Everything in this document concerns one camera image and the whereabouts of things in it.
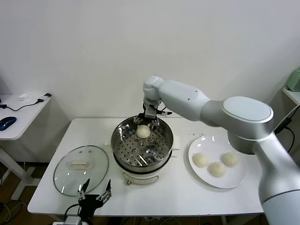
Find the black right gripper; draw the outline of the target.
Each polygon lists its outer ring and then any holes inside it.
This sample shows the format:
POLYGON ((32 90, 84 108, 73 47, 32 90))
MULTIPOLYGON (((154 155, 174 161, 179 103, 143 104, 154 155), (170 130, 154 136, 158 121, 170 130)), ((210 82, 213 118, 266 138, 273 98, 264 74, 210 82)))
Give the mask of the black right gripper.
POLYGON ((160 125, 159 118, 156 118, 159 105, 159 101, 145 99, 143 101, 144 113, 135 116, 133 122, 138 125, 142 124, 145 118, 151 119, 150 129, 156 129, 160 125))

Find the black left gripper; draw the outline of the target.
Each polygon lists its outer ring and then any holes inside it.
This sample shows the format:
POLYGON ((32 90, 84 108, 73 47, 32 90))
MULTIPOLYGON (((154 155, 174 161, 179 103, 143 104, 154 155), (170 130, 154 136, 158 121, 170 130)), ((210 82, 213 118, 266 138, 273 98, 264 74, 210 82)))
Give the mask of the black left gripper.
POLYGON ((81 208, 79 211, 79 217, 93 217, 95 211, 103 207, 103 202, 107 202, 112 196, 111 179, 109 179, 105 192, 101 196, 95 194, 85 195, 89 183, 90 179, 87 179, 84 184, 79 185, 79 188, 77 190, 77 194, 80 198, 80 200, 78 200, 78 203, 81 208))

